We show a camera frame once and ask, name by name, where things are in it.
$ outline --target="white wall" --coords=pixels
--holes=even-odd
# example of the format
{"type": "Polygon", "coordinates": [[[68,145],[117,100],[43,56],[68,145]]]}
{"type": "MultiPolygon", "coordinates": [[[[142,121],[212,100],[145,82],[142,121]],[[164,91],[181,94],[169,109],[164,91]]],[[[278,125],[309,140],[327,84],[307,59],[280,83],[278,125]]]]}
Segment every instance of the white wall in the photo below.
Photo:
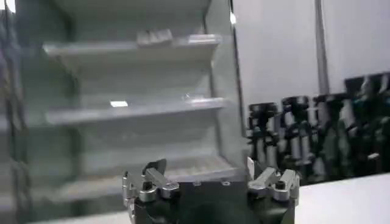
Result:
{"type": "Polygon", "coordinates": [[[390,71],[390,1],[323,1],[330,91],[344,79],[390,71]]]}
{"type": "Polygon", "coordinates": [[[235,0],[245,116],[247,106],[319,93],[312,0],[235,0]]]}

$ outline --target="shelf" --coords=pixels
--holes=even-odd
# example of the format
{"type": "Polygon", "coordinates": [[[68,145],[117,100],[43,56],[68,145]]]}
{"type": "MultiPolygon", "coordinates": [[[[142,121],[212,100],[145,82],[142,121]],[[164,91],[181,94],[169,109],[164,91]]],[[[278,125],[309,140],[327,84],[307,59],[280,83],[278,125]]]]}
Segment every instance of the shelf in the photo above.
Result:
{"type": "Polygon", "coordinates": [[[97,66],[128,66],[151,61],[210,61],[221,42],[219,35],[190,35],[166,44],[140,47],[134,41],[44,44],[44,51],[71,72],[97,66]]]}
{"type": "Polygon", "coordinates": [[[183,113],[190,111],[215,110],[226,105],[224,98],[194,99],[190,101],[167,103],[164,105],[148,105],[92,109],[72,110],[55,113],[46,113],[46,125],[71,125],[86,122],[109,121],[131,117],[155,116],[170,113],[183,113]]]}
{"type": "MultiPolygon", "coordinates": [[[[208,181],[236,178],[243,170],[231,166],[224,158],[208,155],[168,161],[165,176],[178,182],[208,181]]],[[[60,187],[50,198],[53,202],[65,203],[74,200],[91,200],[122,192],[122,176],[80,180],[60,187]]]]}
{"type": "Polygon", "coordinates": [[[193,13],[203,15],[210,0],[55,0],[72,17],[128,18],[138,15],[193,13]]]}

